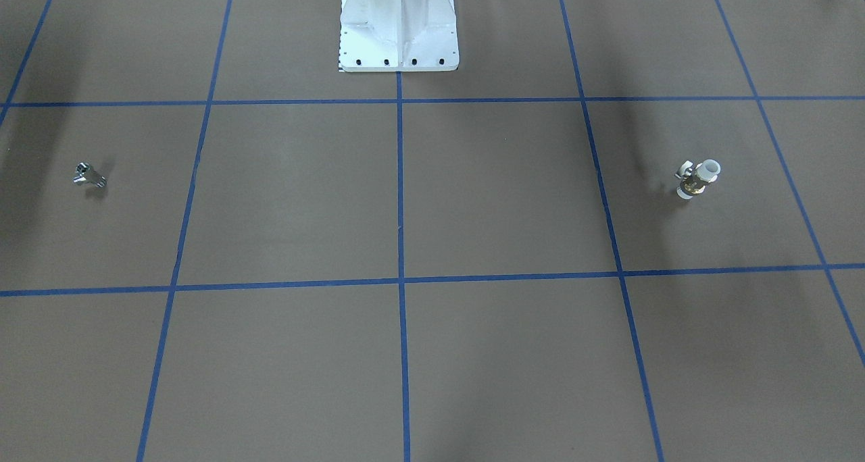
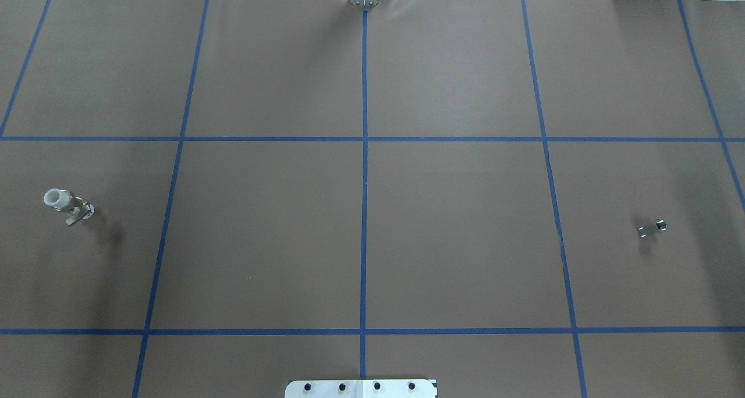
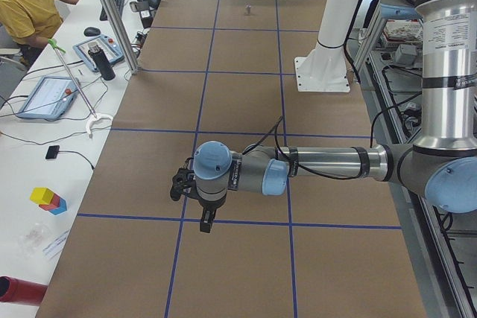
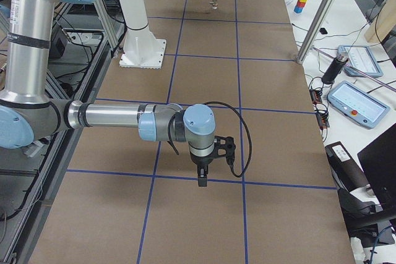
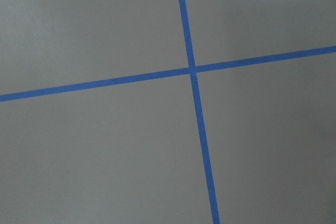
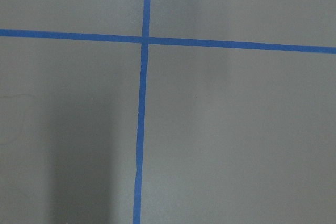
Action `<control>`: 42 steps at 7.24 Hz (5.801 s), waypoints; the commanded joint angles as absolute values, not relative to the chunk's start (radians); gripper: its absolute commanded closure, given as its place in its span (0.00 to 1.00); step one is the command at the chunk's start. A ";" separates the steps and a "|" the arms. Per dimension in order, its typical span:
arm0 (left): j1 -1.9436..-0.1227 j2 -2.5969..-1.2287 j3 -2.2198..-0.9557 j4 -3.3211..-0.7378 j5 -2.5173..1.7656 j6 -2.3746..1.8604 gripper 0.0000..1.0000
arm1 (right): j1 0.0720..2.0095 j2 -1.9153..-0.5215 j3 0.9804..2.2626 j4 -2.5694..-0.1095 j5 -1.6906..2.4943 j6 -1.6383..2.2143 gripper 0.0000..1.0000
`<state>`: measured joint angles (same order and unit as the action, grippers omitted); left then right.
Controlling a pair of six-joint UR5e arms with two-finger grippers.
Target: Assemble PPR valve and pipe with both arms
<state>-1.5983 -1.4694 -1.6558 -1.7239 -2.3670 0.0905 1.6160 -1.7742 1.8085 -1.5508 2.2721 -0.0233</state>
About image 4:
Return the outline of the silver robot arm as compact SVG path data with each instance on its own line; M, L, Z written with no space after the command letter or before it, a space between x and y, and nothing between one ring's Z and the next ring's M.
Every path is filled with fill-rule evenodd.
M187 142L198 185L207 184L215 116L206 105L92 104L45 95L54 7L94 0L11 0L6 82L1 91L1 146L20 148L63 130L135 127L141 139Z

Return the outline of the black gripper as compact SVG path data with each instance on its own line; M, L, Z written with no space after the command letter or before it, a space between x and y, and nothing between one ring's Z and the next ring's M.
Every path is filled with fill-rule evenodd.
M208 166L213 158L208 156L196 156L190 153L192 162L197 166L197 181L199 187L207 187Z

